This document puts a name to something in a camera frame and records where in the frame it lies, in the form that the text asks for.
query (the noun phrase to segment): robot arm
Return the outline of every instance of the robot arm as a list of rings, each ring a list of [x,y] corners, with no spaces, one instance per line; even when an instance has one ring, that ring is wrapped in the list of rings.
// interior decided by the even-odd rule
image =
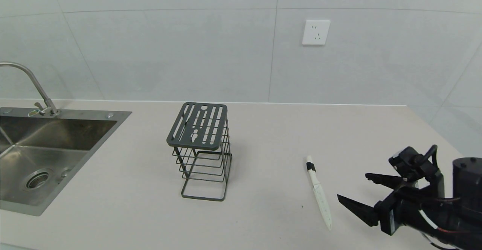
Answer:
[[[381,230],[388,235],[400,226],[409,226],[459,249],[482,248],[481,158],[453,161],[454,198],[444,197],[444,176],[437,166],[436,145],[425,155],[407,147],[391,157],[389,163],[400,176],[365,175],[375,184],[393,189],[383,201],[370,207],[338,195],[339,202],[369,226],[378,226],[380,222]],[[421,178],[430,185],[417,188]]]

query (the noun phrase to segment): faucet spout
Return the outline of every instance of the faucet spout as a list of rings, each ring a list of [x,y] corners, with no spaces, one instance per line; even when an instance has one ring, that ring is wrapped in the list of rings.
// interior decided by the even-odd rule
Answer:
[[[14,63],[14,62],[0,62],[0,67],[2,66],[18,68],[19,70],[22,70],[29,76],[30,80],[33,82],[33,85],[35,86],[39,94],[42,96],[43,102],[45,102],[45,105],[47,105],[45,109],[40,108],[41,114],[45,115],[46,111],[50,111],[50,115],[55,116],[60,112],[55,107],[55,104],[52,102],[52,100],[47,96],[47,94],[45,93],[45,90],[43,90],[42,86],[40,85],[40,83],[38,82],[37,78],[35,77],[35,75],[31,70],[29,70],[28,68],[26,68],[21,64]]]

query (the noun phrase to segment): black band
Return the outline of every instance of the black band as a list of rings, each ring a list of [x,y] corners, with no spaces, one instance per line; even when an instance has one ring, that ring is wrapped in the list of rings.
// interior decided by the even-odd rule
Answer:
[[[315,165],[313,163],[306,163],[306,168],[308,171],[313,170],[316,172]]]

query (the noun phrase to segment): sink rim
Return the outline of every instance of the sink rim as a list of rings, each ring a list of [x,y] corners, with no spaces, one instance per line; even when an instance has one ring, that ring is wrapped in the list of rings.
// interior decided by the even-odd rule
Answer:
[[[29,116],[32,108],[14,108],[14,107],[0,107],[0,116],[10,117],[26,117],[26,118],[44,118],[44,119],[77,119],[77,120],[100,120],[100,121],[116,121],[116,123],[105,133],[105,135],[80,159],[80,161],[69,171],[66,176],[57,185],[44,201],[38,206],[31,206],[21,203],[15,203],[5,200],[0,200],[0,210],[8,210],[11,212],[18,212],[31,216],[41,216],[53,200],[65,188],[67,183],[80,171],[84,164],[97,152],[97,150],[105,143],[105,141],[124,123],[124,121],[131,115],[131,111],[98,111],[98,110],[61,110],[57,116],[41,116],[40,114]]]

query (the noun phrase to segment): faucet handle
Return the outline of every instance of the faucet handle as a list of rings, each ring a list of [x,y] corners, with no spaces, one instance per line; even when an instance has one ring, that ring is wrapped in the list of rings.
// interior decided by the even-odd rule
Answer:
[[[40,114],[42,116],[46,115],[47,114],[47,111],[49,111],[51,109],[51,107],[47,106],[45,108],[42,107],[42,104],[38,103],[38,102],[35,102],[35,107],[37,107],[38,109],[40,109]]]
[[[35,102],[35,107],[37,107],[39,110],[43,110],[43,107],[42,107],[42,104],[40,104],[39,102]]]

